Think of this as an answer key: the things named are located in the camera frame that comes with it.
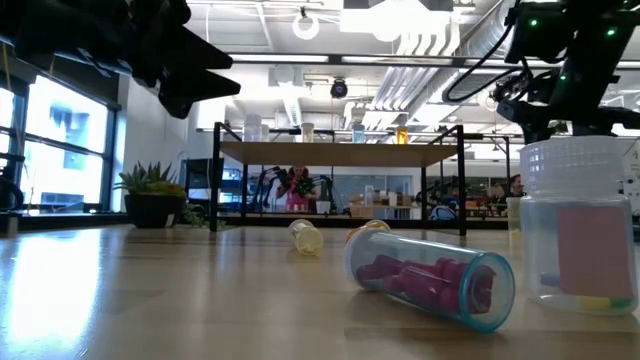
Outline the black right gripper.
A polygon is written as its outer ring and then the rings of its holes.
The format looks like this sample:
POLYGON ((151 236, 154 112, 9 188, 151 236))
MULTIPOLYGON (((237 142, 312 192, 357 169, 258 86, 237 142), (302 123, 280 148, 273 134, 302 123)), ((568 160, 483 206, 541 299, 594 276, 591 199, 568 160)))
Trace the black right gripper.
POLYGON ((572 121, 576 117, 575 108, 538 106, 510 99, 499 102, 497 113, 521 127, 526 144, 549 140, 555 134, 555 129, 549 126, 551 120, 572 121))

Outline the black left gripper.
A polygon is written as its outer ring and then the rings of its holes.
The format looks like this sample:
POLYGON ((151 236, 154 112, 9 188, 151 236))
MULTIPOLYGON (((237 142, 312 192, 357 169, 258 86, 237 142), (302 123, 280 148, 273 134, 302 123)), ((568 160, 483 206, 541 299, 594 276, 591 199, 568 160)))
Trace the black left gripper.
POLYGON ((186 119, 194 103, 237 95, 241 85, 208 71, 229 69, 233 59, 183 25, 191 10, 185 0, 112 2, 118 54, 112 70, 153 88, 175 118, 186 119))

